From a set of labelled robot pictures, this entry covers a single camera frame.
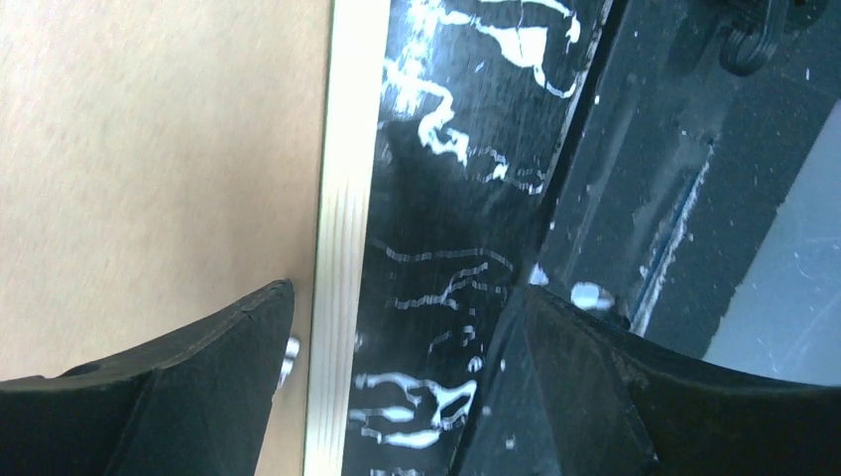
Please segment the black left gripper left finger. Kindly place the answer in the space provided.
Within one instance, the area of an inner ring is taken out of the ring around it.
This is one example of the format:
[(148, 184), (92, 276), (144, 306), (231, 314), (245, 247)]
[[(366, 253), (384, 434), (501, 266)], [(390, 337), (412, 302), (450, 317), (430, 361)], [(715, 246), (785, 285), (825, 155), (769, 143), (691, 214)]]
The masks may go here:
[(136, 347), (1, 385), (5, 475), (251, 475), (295, 309), (278, 280)]

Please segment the green picture frame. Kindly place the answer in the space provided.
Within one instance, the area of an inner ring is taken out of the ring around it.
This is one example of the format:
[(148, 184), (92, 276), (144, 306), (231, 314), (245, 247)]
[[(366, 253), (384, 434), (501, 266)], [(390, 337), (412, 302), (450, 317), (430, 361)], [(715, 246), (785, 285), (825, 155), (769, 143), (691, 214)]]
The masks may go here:
[(367, 211), (386, 1), (5, 1), (1, 376), (53, 377), (276, 279), (300, 358), (261, 475), (337, 473), (326, 261)]

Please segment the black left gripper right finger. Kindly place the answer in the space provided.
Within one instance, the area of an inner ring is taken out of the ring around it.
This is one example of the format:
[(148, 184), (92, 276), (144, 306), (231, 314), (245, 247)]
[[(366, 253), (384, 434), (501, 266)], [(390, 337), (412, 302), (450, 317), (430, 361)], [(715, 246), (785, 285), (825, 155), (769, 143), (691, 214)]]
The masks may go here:
[(522, 319), (566, 475), (836, 475), (840, 391), (709, 364), (539, 287)]

